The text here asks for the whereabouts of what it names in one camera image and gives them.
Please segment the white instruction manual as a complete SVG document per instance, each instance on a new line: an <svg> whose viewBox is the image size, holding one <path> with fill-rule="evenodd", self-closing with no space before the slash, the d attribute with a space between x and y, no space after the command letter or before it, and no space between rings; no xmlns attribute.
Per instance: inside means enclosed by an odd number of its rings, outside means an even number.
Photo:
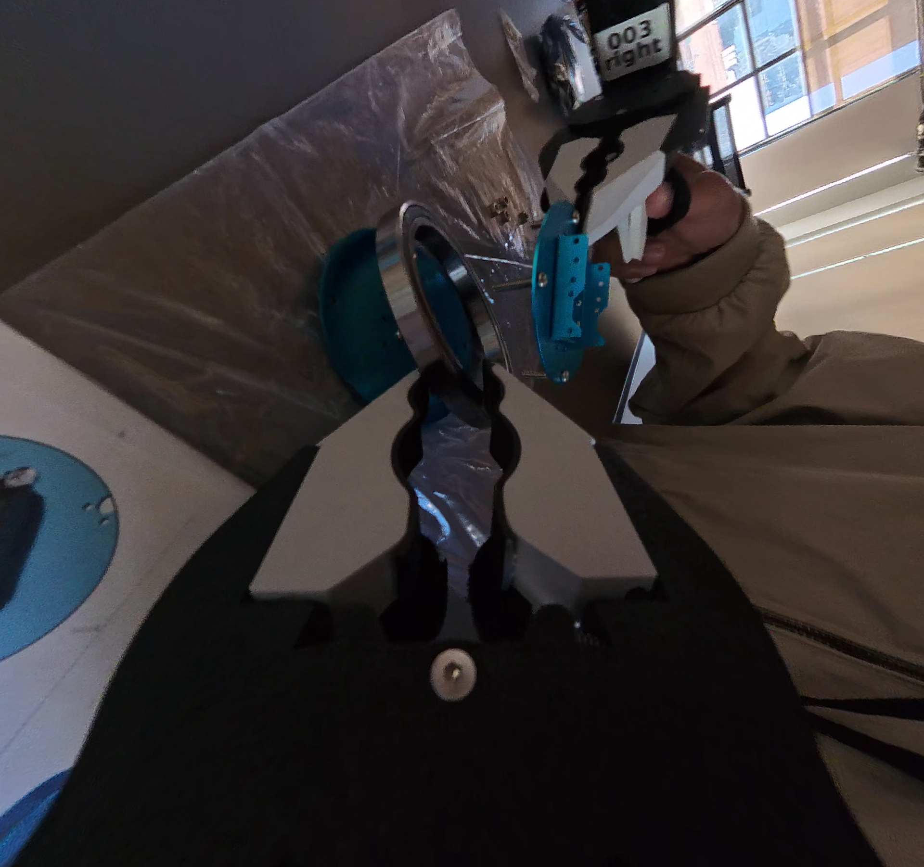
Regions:
<svg viewBox="0 0 924 867"><path fill-rule="evenodd" d="M251 488L2 324L2 833L47 808L117 664Z"/></svg>

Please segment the silver bearing ring blue base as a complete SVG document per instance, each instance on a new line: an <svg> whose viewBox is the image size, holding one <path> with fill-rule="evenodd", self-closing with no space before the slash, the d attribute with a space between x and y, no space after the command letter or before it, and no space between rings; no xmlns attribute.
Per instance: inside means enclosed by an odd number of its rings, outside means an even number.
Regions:
<svg viewBox="0 0 924 867"><path fill-rule="evenodd" d="M463 422L489 423L483 368L509 365L491 303L445 225L409 201L376 227L376 261L402 341L433 396Z"/></svg>

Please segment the blue disc with square bracket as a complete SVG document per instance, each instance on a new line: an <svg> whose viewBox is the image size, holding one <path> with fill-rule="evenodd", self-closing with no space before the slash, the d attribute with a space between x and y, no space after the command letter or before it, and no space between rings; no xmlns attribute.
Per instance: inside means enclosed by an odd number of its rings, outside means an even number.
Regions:
<svg viewBox="0 0 924 867"><path fill-rule="evenodd" d="M551 382L572 380L585 352L604 345L598 323L609 303L611 269L590 258L575 207L552 204L533 259L531 311L542 369Z"/></svg>

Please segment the grey desk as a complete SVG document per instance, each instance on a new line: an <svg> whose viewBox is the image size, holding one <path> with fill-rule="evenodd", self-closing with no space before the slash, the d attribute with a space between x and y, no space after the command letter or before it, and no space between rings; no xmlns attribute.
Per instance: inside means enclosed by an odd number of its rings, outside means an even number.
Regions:
<svg viewBox="0 0 924 867"><path fill-rule="evenodd" d="M428 20L464 43L529 153L551 133L502 33L561 0L1 0L2 290Z"/></svg>

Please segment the clear plastic bag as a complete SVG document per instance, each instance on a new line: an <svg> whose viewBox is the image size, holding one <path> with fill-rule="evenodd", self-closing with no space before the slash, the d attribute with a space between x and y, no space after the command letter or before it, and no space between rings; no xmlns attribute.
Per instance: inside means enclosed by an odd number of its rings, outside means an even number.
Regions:
<svg viewBox="0 0 924 867"><path fill-rule="evenodd" d="M321 341L328 249L417 201L481 286L512 281L540 192L451 9L3 292L2 321L258 487L359 409Z"/></svg>

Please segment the person's right forearm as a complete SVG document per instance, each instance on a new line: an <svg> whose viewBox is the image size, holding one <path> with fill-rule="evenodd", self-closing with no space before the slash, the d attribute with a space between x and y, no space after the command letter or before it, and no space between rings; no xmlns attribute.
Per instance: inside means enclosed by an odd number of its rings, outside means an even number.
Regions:
<svg viewBox="0 0 924 867"><path fill-rule="evenodd" d="M789 288L783 239L748 204L725 244L683 268L627 288L655 363L631 410L648 425L754 422L792 388L809 357L775 324Z"/></svg>

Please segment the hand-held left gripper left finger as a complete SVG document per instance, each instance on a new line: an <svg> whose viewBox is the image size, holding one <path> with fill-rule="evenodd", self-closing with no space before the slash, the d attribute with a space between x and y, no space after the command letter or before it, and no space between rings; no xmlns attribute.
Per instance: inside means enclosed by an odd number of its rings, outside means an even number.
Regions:
<svg viewBox="0 0 924 867"><path fill-rule="evenodd" d="M249 584L252 598L365 607L399 641L439 634L447 567L422 535L410 483L422 459L427 379L412 371L317 446Z"/></svg>

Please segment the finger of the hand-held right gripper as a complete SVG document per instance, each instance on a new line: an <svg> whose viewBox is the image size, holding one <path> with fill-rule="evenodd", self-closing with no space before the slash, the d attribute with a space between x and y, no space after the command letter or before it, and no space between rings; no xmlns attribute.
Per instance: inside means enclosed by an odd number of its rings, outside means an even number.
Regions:
<svg viewBox="0 0 924 867"><path fill-rule="evenodd" d="M599 136L554 136L545 144L541 149L542 206L565 201L573 206L589 205L592 186L585 162L600 143Z"/></svg>
<svg viewBox="0 0 924 867"><path fill-rule="evenodd" d="M650 215L646 203L666 173L664 142L676 115L640 122L620 135L622 152L609 161L599 184L590 189L582 231L600 241L613 231L621 241L644 241Z"/></svg>

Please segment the blue round base plate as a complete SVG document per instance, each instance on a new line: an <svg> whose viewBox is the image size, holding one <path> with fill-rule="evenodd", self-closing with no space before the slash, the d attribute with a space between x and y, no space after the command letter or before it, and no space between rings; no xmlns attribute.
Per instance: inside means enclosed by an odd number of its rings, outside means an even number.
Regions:
<svg viewBox="0 0 924 867"><path fill-rule="evenodd" d="M328 359L360 405L416 370L387 300L374 229L355 230L329 248L318 305Z"/></svg>

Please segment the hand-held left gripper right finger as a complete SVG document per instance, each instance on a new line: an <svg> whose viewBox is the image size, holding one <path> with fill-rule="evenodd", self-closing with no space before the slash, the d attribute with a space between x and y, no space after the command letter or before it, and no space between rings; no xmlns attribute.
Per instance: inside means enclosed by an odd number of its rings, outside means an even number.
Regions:
<svg viewBox="0 0 924 867"><path fill-rule="evenodd" d="M482 376L501 474L471 563L479 638L518 640L543 607L579 622L595 602L648 595L655 566L594 439L501 365Z"/></svg>

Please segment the person's right hand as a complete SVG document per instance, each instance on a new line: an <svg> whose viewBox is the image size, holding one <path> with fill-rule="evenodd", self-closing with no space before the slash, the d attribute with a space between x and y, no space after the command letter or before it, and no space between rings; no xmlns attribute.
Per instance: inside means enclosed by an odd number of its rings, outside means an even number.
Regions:
<svg viewBox="0 0 924 867"><path fill-rule="evenodd" d="M616 251L612 273L629 285L686 268L733 238L745 217L745 197L722 175L685 154L677 154L665 180L647 199L649 223L666 218L675 206L675 188L683 181L687 213L657 235L647 235L640 259L626 262Z"/></svg>

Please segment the gridded window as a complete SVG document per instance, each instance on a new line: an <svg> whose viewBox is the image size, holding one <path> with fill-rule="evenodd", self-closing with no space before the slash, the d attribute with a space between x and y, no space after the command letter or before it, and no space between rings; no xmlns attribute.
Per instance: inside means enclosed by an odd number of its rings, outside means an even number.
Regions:
<svg viewBox="0 0 924 867"><path fill-rule="evenodd" d="M676 0L680 62L747 152L918 71L918 0Z"/></svg>

